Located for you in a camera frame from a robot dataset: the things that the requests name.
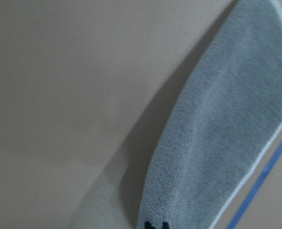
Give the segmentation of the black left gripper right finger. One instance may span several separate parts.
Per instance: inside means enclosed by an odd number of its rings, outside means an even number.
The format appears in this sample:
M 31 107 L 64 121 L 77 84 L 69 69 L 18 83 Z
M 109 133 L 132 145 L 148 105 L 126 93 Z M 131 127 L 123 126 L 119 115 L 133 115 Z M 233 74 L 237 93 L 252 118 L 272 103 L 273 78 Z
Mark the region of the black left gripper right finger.
M 162 223 L 162 229 L 170 229 L 168 222 Z

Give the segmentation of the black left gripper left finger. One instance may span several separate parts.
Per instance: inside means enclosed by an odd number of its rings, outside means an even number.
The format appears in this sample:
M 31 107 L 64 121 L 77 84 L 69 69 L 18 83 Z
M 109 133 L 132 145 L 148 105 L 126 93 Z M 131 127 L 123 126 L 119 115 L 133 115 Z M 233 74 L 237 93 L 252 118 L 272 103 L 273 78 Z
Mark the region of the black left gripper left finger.
M 153 229 L 153 226 L 149 221 L 144 222 L 144 229 Z

